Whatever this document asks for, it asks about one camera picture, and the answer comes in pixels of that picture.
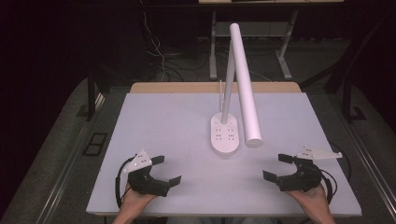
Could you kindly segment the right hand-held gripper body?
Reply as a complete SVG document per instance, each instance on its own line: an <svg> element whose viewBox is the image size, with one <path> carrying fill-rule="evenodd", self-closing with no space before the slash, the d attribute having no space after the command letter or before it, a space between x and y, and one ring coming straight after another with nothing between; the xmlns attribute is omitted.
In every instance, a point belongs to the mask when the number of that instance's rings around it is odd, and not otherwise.
<svg viewBox="0 0 396 224"><path fill-rule="evenodd" d="M321 171L314 164L314 160L339 159L341 152L303 147L294 157L297 171L292 175L278 176L276 184L281 191L302 190L309 191L317 187L321 181Z"/></svg>

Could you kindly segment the black metal stand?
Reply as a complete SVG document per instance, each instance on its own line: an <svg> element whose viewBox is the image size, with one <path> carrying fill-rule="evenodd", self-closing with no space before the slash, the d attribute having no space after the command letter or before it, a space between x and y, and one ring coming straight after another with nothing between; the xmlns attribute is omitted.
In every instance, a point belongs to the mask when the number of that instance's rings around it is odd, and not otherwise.
<svg viewBox="0 0 396 224"><path fill-rule="evenodd" d="M103 72L91 70L87 75L87 104L77 113L78 117L85 117L90 121L96 112L97 100L100 94L109 92L109 83Z"/></svg>
<svg viewBox="0 0 396 224"><path fill-rule="evenodd" d="M372 36L370 26L366 24L361 13L352 19L350 31L352 33L351 42L341 58L330 67L299 84L301 89L305 89L320 79L329 76L324 90L329 94L336 94L340 88L343 88L342 115L348 122L351 122L353 119L363 118L360 111L356 115L351 114L351 70Z"/></svg>

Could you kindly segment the person's right hand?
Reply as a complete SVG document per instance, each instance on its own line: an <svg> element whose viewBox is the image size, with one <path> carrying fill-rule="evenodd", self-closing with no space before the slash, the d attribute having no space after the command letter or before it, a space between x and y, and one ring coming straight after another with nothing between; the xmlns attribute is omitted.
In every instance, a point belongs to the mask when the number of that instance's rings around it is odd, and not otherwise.
<svg viewBox="0 0 396 224"><path fill-rule="evenodd" d="M311 218L330 214L326 192L321 184L307 192L291 190L287 191L287 194L292 197Z"/></svg>

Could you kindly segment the person's left hand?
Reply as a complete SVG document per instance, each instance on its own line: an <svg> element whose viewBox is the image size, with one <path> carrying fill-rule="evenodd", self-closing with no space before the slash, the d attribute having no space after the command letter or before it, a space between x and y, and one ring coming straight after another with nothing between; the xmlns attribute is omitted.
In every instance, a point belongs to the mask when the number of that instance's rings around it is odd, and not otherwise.
<svg viewBox="0 0 396 224"><path fill-rule="evenodd" d="M129 217L138 217L156 198L156 195L140 194L132 190L132 187L127 184L121 200L120 213Z"/></svg>

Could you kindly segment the metal floor rail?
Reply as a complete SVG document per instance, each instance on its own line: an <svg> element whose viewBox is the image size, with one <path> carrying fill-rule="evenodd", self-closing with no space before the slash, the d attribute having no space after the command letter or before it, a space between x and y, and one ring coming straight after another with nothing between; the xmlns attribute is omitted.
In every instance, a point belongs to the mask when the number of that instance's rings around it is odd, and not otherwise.
<svg viewBox="0 0 396 224"><path fill-rule="evenodd" d="M364 96L352 101L352 120L341 113L341 101L335 95L329 100L363 165L375 193L396 224L396 135Z"/></svg>
<svg viewBox="0 0 396 224"><path fill-rule="evenodd" d="M73 145L71 153L66 160L64 168L62 169L60 175L58 176L55 185L49 193L49 197L46 200L44 207L42 208L35 224L50 224L54 213L56 212L60 201L64 195L67 185L71 179L73 170L75 169L75 163L78 159L85 140L89 134L90 128L84 125L77 136L76 142Z"/></svg>

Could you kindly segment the white table mat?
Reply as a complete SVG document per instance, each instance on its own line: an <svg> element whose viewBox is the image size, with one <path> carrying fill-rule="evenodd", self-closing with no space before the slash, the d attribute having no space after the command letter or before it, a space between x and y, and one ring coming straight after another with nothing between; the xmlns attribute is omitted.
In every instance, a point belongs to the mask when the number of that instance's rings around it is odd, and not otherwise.
<svg viewBox="0 0 396 224"><path fill-rule="evenodd" d="M165 161L151 174L161 180L180 177L179 185L146 208L148 216L299 217L303 211L265 171L290 175L296 168L278 160L304 148L331 147L303 93L255 96L263 144L240 145L231 156L216 154L210 119L219 112L216 93L130 93L126 96L103 164L86 208L98 216L118 212L115 178L124 161L140 150Z"/></svg>

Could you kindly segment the grey metal desk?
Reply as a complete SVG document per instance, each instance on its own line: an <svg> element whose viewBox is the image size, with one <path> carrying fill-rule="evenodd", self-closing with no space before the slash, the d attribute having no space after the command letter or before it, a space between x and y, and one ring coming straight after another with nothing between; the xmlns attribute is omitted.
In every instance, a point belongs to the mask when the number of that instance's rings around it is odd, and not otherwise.
<svg viewBox="0 0 396 224"><path fill-rule="evenodd" d="M232 6L232 7L252 7L254 4L269 7L270 5L291 7L306 7L309 5L340 4L345 0L199 0L203 6ZM217 9L212 11L211 19L211 36L210 36L210 54L209 54L209 78L215 80L217 74L217 57L216 57L216 38L230 36L230 31L226 28L231 24L230 21L219 21L217 18ZM292 80L292 75L287 65L285 53L291 39L291 35L298 18L299 9L293 9L287 20L278 21L241 21L240 29L243 36L247 37L280 37L282 46L275 51L278 65L286 80Z"/></svg>

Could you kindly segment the black rectangular floor frame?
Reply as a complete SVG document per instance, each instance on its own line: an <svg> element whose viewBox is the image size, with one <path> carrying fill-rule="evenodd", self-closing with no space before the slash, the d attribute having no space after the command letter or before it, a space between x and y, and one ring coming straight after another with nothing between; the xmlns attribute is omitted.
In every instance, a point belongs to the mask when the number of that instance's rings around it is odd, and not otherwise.
<svg viewBox="0 0 396 224"><path fill-rule="evenodd" d="M99 156L106 142L107 133L93 133L87 146L83 149L84 156Z"/></svg>

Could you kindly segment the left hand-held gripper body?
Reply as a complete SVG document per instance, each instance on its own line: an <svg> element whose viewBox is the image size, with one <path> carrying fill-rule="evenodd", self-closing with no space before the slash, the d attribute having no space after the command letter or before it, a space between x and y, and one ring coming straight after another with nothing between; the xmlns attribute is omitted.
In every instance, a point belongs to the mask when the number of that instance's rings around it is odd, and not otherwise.
<svg viewBox="0 0 396 224"><path fill-rule="evenodd" d="M169 184L150 175L153 166L151 157L145 149L142 149L126 163L122 172L128 175L127 182L132 190L140 194L165 197L170 189Z"/></svg>

